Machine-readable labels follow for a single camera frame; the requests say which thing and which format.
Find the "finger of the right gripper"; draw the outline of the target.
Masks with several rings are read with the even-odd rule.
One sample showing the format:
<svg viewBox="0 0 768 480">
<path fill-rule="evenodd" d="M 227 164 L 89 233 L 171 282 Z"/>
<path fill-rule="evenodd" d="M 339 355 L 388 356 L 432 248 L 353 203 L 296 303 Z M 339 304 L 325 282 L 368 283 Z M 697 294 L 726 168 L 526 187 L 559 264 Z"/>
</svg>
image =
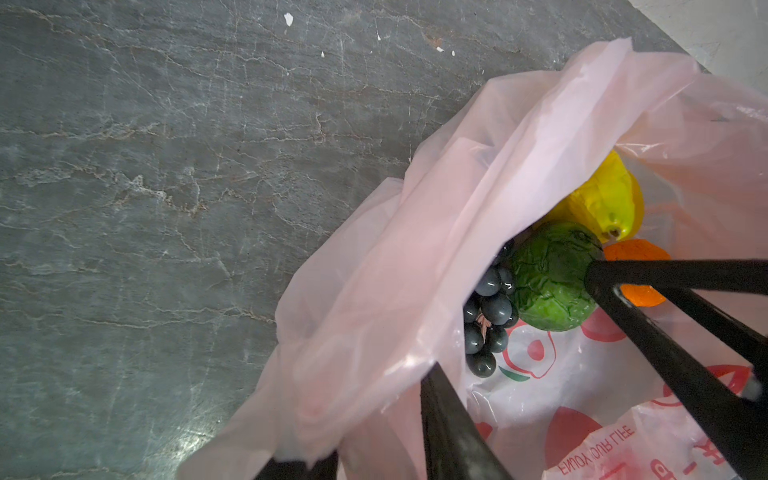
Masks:
<svg viewBox="0 0 768 480">
<path fill-rule="evenodd" d="M 592 262 L 585 288 L 635 344 L 743 479 L 767 476 L 767 338 L 700 296 L 700 291 L 766 295 L 764 260 Z M 622 293 L 648 285 L 752 366 L 754 394 L 741 398 L 664 333 Z"/>
</svg>

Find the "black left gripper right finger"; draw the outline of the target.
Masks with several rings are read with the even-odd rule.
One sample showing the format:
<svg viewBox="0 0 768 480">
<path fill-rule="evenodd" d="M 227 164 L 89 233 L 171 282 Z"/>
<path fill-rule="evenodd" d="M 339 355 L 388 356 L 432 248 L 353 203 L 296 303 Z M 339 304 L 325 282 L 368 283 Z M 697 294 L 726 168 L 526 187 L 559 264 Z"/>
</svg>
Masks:
<svg viewBox="0 0 768 480">
<path fill-rule="evenodd" d="M 440 364 L 422 379 L 420 402 L 429 479 L 512 479 L 481 437 Z"/>
</svg>

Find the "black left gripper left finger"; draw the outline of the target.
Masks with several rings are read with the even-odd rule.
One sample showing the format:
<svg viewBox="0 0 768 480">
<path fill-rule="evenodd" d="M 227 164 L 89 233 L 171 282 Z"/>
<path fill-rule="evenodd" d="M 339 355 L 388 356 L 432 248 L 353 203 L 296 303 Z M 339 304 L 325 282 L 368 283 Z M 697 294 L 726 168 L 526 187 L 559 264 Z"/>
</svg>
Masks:
<svg viewBox="0 0 768 480">
<path fill-rule="evenodd" d="M 278 462 L 270 459 L 255 480 L 335 480 L 339 466 L 338 452 L 309 466 L 303 461 Z"/>
</svg>

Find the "dark purple grape bunch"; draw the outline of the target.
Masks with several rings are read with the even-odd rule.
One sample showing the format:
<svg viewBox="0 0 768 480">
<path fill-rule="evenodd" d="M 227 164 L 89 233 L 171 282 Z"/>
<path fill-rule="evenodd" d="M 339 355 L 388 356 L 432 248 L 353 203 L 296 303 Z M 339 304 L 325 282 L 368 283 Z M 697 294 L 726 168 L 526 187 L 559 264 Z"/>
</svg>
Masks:
<svg viewBox="0 0 768 480">
<path fill-rule="evenodd" d="M 507 265 L 514 246 L 515 239 L 504 243 L 463 305 L 465 360 L 477 378 L 496 371 L 496 355 L 508 346 L 507 330 L 519 320 L 513 301 L 515 278 Z"/>
</svg>

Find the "pink plastic bag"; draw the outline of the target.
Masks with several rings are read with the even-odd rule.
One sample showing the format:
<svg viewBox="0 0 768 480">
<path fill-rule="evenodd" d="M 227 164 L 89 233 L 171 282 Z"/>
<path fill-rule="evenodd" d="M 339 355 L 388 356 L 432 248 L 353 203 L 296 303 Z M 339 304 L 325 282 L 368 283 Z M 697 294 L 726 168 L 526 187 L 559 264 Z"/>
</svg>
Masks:
<svg viewBox="0 0 768 480">
<path fill-rule="evenodd" d="M 519 318 L 490 377 L 466 365 L 462 309 L 481 275 L 611 150 L 645 203 L 628 240 L 670 260 L 767 263 L 764 95 L 627 39 L 491 79 L 297 271 L 254 394 L 178 477 L 255 479 L 270 459 L 337 451 L 337 478 L 429 479 L 421 381 L 440 364 L 514 479 L 741 478 L 595 300 L 565 332 Z M 767 338 L 767 293 L 699 294 Z M 751 364 L 672 302 L 638 308 L 753 396 Z"/>
</svg>

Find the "orange tangerine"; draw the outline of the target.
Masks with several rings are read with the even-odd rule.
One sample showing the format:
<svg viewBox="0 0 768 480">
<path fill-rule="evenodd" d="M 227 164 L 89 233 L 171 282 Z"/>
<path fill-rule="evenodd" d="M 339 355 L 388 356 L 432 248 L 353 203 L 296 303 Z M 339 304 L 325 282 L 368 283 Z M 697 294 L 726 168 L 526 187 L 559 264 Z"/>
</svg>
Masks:
<svg viewBox="0 0 768 480">
<path fill-rule="evenodd" d="M 617 242 L 604 248 L 604 256 L 608 261 L 665 261 L 671 256 L 662 248 L 644 239 L 632 239 Z M 651 286 L 625 284 L 620 287 L 622 295 L 634 306 L 650 308 L 661 305 L 666 298 Z"/>
</svg>

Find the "green bumpy fruit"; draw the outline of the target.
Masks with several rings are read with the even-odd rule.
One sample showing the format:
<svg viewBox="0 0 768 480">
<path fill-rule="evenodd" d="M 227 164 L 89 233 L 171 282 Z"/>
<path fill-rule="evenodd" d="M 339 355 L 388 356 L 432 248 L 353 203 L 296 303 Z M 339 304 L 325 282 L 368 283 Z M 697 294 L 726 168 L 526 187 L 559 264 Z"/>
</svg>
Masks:
<svg viewBox="0 0 768 480">
<path fill-rule="evenodd" d="M 520 320 L 549 332 L 581 326 L 597 308 L 585 287 L 586 273 L 603 258 L 600 240 L 585 226 L 570 221 L 540 226 L 507 262 Z"/>
</svg>

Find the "yellow lemon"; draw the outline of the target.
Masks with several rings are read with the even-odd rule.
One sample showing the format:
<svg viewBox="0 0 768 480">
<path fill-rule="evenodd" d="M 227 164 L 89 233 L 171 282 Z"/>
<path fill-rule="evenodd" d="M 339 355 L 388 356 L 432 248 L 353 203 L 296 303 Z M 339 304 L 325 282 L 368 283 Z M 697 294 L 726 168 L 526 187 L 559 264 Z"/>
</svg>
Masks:
<svg viewBox="0 0 768 480">
<path fill-rule="evenodd" d="M 628 184 L 608 183 L 607 188 L 589 180 L 561 200 L 534 223 L 570 221 L 587 227 L 603 244 L 633 238 L 644 219 L 644 198 L 637 179 L 629 174 Z"/>
</svg>

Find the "yellow green banana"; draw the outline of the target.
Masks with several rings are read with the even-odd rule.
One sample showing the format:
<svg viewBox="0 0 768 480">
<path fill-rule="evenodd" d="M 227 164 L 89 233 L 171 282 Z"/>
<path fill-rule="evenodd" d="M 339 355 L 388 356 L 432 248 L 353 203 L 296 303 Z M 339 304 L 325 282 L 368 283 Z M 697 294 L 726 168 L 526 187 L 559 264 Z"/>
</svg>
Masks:
<svg viewBox="0 0 768 480">
<path fill-rule="evenodd" d="M 566 199 L 573 218 L 602 243 L 634 236 L 642 223 L 644 203 L 635 177 L 611 150 L 593 175 Z"/>
</svg>

